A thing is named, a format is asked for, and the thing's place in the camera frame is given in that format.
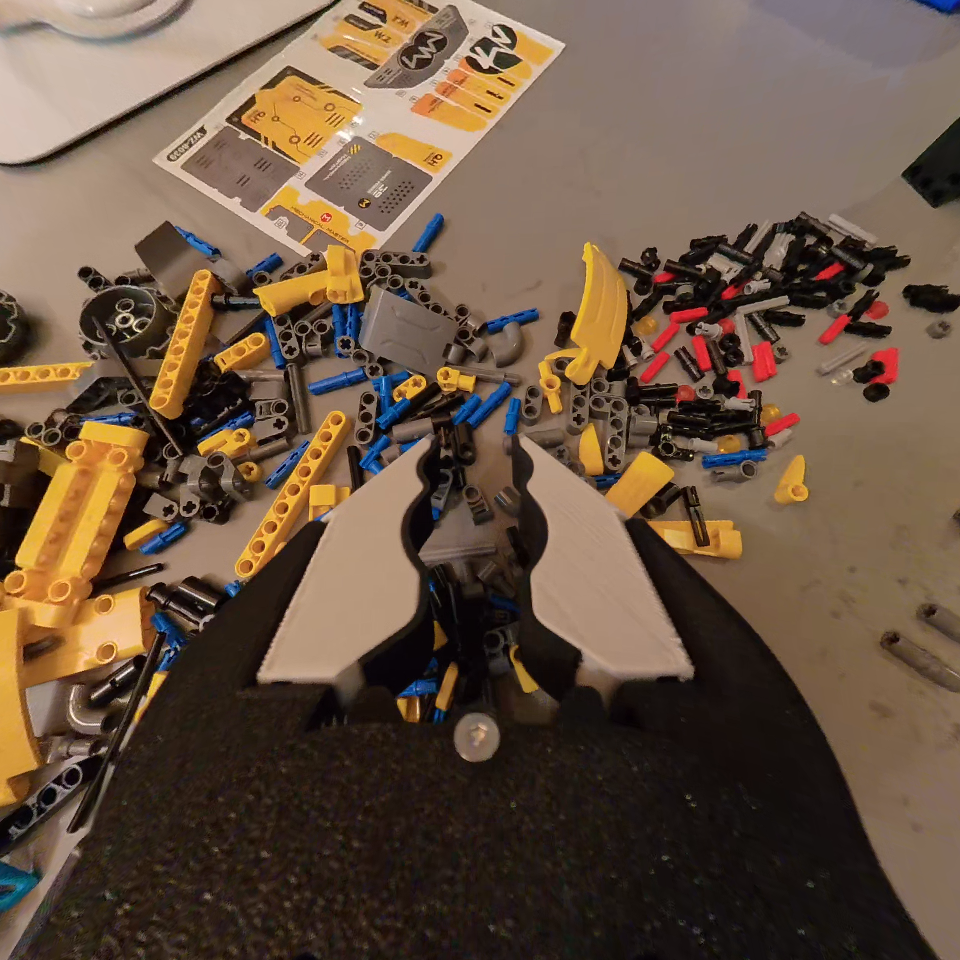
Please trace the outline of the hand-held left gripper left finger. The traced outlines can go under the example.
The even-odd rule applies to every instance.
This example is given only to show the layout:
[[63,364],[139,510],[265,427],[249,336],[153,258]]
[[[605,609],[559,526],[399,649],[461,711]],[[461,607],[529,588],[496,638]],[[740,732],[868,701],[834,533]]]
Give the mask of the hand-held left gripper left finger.
[[433,656],[429,577],[438,441],[420,439],[320,522],[313,556],[257,673],[270,684],[330,687],[341,702],[399,695]]

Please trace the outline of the pile of yellow blue bricks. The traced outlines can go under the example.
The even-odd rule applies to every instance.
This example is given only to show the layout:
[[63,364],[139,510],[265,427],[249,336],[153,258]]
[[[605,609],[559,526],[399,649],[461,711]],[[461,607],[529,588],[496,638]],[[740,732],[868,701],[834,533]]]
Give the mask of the pile of yellow blue bricks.
[[[431,491],[438,522],[451,491],[463,492],[474,522],[491,517],[482,491],[467,483],[475,461],[474,432],[480,412],[495,408],[473,392],[474,374],[495,383],[509,401],[519,380],[494,376],[490,368],[443,366],[434,381],[398,369],[390,373],[378,356],[356,340],[364,297],[381,286],[403,299],[455,320],[468,333],[470,312],[460,305],[448,315],[433,302],[419,278],[431,275],[425,251],[362,255],[330,247],[334,266],[312,254],[270,285],[270,268],[246,274],[261,280],[258,292],[300,283],[317,308],[294,301],[288,313],[269,309],[225,348],[212,354],[207,339],[217,312],[261,306],[234,289],[214,270],[197,270],[174,301],[177,320],[161,360],[133,358],[95,320],[106,356],[75,364],[2,367],[2,395],[58,390],[79,383],[71,403],[18,431],[2,420],[2,586],[42,498],[68,446],[86,424],[125,426],[147,433],[143,466],[116,534],[128,551],[154,556],[178,542],[193,522],[226,522],[238,502],[258,483],[275,493],[274,503],[238,559],[236,580],[226,588],[196,577],[146,590],[156,631],[149,651],[73,677],[26,689],[30,721],[41,765],[30,774],[25,798],[2,812],[2,856],[21,845],[98,774],[153,645],[165,646],[147,696],[158,690],[186,643],[201,634],[223,606],[277,556],[301,517],[321,520],[352,492],[322,483],[338,452],[346,450],[351,479],[373,478],[421,439],[438,439],[438,485]],[[83,267],[78,276],[95,294],[119,285],[150,287],[149,270],[109,282]]]

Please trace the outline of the yellow flat panel piece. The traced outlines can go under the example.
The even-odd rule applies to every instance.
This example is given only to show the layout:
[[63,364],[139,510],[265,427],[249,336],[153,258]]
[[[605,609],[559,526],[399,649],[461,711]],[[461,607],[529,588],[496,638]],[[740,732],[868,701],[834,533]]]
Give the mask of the yellow flat panel piece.
[[642,451],[606,492],[606,501],[624,518],[636,515],[652,498],[674,479],[675,471],[657,456]]

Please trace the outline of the small yellow cone piece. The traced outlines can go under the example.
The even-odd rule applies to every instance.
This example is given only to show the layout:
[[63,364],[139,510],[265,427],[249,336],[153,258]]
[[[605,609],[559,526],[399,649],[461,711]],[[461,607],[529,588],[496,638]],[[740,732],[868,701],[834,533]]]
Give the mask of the small yellow cone piece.
[[810,498],[806,474],[806,458],[798,454],[789,462],[780,476],[774,491],[774,501],[782,506],[806,502]]

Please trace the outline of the yellow curved blade piece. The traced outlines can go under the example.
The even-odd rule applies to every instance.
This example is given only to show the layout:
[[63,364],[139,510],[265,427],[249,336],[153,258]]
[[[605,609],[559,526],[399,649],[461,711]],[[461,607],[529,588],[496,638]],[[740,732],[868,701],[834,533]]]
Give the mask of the yellow curved blade piece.
[[592,242],[583,246],[585,281],[571,339],[578,351],[567,367],[567,378],[588,384],[599,366],[615,366],[628,316],[628,294],[618,269]]

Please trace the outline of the long thin black rod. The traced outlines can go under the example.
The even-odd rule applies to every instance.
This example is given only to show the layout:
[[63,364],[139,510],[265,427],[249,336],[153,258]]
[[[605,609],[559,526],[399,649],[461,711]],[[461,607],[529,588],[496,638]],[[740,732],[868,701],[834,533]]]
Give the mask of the long thin black rod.
[[115,729],[110,744],[103,755],[102,766],[98,774],[96,774],[94,779],[91,781],[80,803],[78,804],[73,819],[66,827],[66,834],[78,834],[78,832],[83,830],[90,822],[90,819],[100,801],[101,794],[107,785],[107,781],[113,774],[114,766],[119,759],[122,747],[124,746],[128,738],[128,734],[134,726],[135,717],[141,706],[141,703],[147,696],[152,679],[157,672],[157,666],[162,658],[164,646],[165,634],[162,633],[160,635],[160,639],[158,639],[152,645],[150,653],[147,654],[145,665],[143,666],[134,685],[130,699],[126,705],[126,709],[122,714],[119,726],[117,726]]

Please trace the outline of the large yellow chassis assembly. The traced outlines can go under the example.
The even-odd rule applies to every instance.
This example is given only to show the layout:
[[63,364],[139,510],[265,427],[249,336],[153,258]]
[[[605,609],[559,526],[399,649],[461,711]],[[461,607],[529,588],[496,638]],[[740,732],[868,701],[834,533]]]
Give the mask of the large yellow chassis assembly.
[[2,585],[1,805],[22,801],[42,755],[26,690],[149,651],[144,587],[91,598],[143,467],[146,432],[82,426]]

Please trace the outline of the heap of black red pins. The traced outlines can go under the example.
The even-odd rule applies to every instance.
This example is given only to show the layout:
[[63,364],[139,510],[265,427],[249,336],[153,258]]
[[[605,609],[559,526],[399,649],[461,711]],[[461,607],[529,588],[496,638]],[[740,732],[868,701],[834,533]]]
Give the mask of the heap of black red pins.
[[841,217],[800,211],[734,237],[695,237],[674,258],[650,246],[608,260],[628,295],[614,366],[597,366],[582,386],[567,377],[580,307],[560,316],[558,351],[539,366],[543,404],[565,414],[579,446],[558,459],[606,486],[642,451],[698,460],[716,479],[752,477],[800,421],[764,392],[792,359],[789,330],[821,321],[816,346],[853,340],[832,371],[861,383],[868,401],[884,399],[897,378],[882,289],[912,257]]

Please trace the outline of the grey wheel hub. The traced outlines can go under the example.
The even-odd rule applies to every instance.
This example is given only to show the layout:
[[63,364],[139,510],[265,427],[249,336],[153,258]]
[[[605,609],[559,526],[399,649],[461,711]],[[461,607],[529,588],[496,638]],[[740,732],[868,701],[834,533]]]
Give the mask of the grey wheel hub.
[[104,341],[95,325],[98,321],[127,356],[162,360],[178,315],[174,300],[153,288],[137,285],[108,287],[90,297],[80,310],[81,347],[92,359],[107,356]]

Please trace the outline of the dark grey panel piece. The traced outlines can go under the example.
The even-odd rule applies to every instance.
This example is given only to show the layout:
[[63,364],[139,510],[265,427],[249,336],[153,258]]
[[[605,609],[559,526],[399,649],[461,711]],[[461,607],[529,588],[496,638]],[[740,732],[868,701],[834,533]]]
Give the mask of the dark grey panel piece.
[[208,259],[168,221],[137,241],[134,250],[170,296],[179,296],[176,291],[189,287],[194,274],[208,268]]

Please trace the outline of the black rubber tyre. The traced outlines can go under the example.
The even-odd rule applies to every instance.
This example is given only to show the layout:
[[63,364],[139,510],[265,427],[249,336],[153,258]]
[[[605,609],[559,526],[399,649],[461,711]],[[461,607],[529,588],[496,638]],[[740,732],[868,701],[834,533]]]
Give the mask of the black rubber tyre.
[[18,364],[30,348],[32,328],[18,301],[1,291],[1,366]]

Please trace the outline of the teal triangular piece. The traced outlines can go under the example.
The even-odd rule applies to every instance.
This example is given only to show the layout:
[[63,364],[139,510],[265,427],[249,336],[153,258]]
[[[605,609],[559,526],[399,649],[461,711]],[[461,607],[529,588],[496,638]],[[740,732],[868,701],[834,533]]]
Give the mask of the teal triangular piece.
[[1,914],[14,909],[39,884],[41,877],[34,870],[22,870],[3,860],[1,869]]

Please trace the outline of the yellow grey sticker sheet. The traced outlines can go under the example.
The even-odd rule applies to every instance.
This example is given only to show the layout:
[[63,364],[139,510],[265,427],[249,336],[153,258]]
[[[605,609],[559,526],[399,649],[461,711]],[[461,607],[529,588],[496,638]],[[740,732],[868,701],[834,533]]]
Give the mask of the yellow grey sticker sheet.
[[301,255],[361,254],[564,49],[476,2],[340,2],[154,163]]

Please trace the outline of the black yellow brick assembly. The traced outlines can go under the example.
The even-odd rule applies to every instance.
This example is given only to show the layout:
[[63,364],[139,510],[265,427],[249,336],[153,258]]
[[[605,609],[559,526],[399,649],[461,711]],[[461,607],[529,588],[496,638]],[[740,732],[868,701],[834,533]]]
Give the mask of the black yellow brick assembly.
[[901,178],[931,208],[959,199],[959,128],[956,119],[901,173]]

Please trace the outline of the white flat tray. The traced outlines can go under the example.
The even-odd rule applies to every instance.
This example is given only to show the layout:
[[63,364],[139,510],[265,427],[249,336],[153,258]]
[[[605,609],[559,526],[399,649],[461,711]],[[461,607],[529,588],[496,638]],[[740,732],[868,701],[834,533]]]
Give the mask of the white flat tray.
[[45,159],[310,18],[329,2],[68,2],[79,37],[2,2],[2,165]]

